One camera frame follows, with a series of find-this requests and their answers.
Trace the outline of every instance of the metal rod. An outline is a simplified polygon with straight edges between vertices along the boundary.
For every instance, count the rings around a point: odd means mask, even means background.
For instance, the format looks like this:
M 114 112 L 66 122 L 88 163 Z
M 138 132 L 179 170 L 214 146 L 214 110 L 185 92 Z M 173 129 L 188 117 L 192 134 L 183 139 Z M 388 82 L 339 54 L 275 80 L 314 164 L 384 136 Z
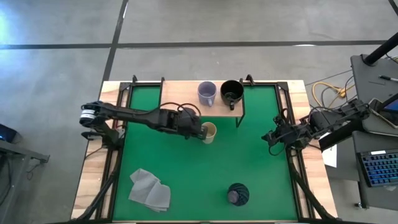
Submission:
M 364 58 L 363 62 L 366 65 L 373 65 L 374 63 L 377 62 L 377 60 L 379 60 L 381 57 L 383 57 L 386 53 L 388 53 L 397 45 L 398 45 L 398 33 L 393 35 L 384 44 L 380 45 L 380 47 L 374 50 L 374 52 L 372 52 L 366 58 Z

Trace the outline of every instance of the cup handle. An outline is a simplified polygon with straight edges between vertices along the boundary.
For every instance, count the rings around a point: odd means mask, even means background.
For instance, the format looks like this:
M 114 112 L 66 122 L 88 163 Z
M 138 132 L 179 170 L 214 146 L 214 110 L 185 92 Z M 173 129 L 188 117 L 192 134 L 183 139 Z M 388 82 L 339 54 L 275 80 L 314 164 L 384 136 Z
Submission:
M 233 102 L 233 101 L 229 102 L 229 109 L 230 110 L 234 110 L 235 109 L 235 102 Z
M 213 106 L 213 102 L 211 99 L 207 99 L 207 103 L 209 104 L 209 106 Z

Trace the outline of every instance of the wooden table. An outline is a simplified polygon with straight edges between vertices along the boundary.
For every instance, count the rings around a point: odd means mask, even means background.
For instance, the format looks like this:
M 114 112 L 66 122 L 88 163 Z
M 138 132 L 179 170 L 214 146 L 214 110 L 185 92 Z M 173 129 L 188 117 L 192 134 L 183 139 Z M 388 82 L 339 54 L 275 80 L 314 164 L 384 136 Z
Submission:
M 187 81 L 181 81 L 181 82 L 185 82 L 185 86 L 189 86 L 186 85 L 187 83 L 191 83 L 191 85 L 197 85 L 197 83 L 195 84 L 195 82 L 187 82 Z M 267 80 L 262 82 L 280 82 L 280 81 Z M 284 80 L 283 82 L 287 82 L 289 85 L 289 93 L 293 106 L 294 116 L 296 122 L 298 122 L 299 118 L 308 115 L 308 113 L 310 112 L 310 105 L 308 102 L 307 93 L 305 91 L 304 82 L 302 80 Z M 112 103 L 115 105 L 119 93 L 120 83 L 121 82 L 116 82 L 116 81 L 104 82 L 99 100 L 103 102 Z M 178 89 L 171 88 L 166 91 L 163 90 L 162 101 L 167 100 L 168 97 L 171 97 L 171 95 L 174 94 L 178 94 Z M 126 98 L 124 97 L 122 105 L 125 105 L 125 103 L 126 103 Z M 107 123 L 108 125 L 111 125 L 112 121 L 107 121 Z M 318 142 L 313 141 L 312 144 L 318 145 Z M 86 153 L 88 154 L 98 149 L 100 145 L 101 145 L 100 140 L 91 141 L 88 145 Z M 302 153 L 305 164 L 305 170 L 307 172 L 308 183 L 311 191 L 314 193 L 319 202 L 324 206 L 324 208 L 331 215 L 337 217 L 335 203 L 333 201 L 333 196 L 331 194 L 330 185 L 326 174 L 325 165 L 323 163 L 321 151 L 313 147 L 307 147 L 305 150 L 303 150 Z M 98 151 L 96 154 L 90 156 L 89 159 L 87 159 L 84 162 L 71 218 L 79 217 L 85 211 L 86 207 L 92 202 L 96 194 L 99 192 L 101 186 L 101 178 L 103 176 L 103 171 L 104 171 L 105 159 L 106 159 L 106 149 L 102 149 Z M 104 217 L 106 216 L 108 211 L 108 202 L 109 202 L 110 193 L 111 191 L 109 190 L 104 200 L 104 208 L 103 208 Z M 305 208 L 307 207 L 305 203 L 305 196 L 301 192 L 301 190 L 299 194 L 300 194 L 301 206 L 304 211 L 306 210 Z

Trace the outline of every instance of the green table surface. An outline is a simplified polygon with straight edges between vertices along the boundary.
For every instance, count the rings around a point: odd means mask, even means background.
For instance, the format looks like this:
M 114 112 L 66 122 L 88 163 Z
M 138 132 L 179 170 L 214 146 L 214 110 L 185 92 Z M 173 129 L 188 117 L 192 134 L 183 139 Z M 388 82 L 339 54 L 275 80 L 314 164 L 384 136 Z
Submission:
M 155 108 L 159 91 L 159 87 L 135 87 L 132 108 Z M 272 119 L 279 111 L 274 87 L 245 86 L 244 91 L 246 116 L 239 128 L 234 118 L 202 118 L 217 127 L 212 144 L 129 123 L 113 220 L 296 220 L 285 152 L 269 155 L 261 139 L 275 128 Z M 283 145 L 272 150 L 283 150 Z M 167 212 L 157 213 L 128 199 L 133 186 L 129 176 L 139 168 L 170 187 Z M 244 206 L 227 200 L 233 183 L 249 189 L 250 199 Z

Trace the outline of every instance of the purple cup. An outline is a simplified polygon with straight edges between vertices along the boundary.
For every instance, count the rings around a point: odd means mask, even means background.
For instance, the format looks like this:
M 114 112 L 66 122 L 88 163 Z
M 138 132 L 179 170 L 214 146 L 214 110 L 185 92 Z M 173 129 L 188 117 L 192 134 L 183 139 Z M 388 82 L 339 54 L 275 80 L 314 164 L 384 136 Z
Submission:
M 216 93 L 217 87 L 212 82 L 205 81 L 198 86 L 199 101 L 205 106 L 213 106 Z

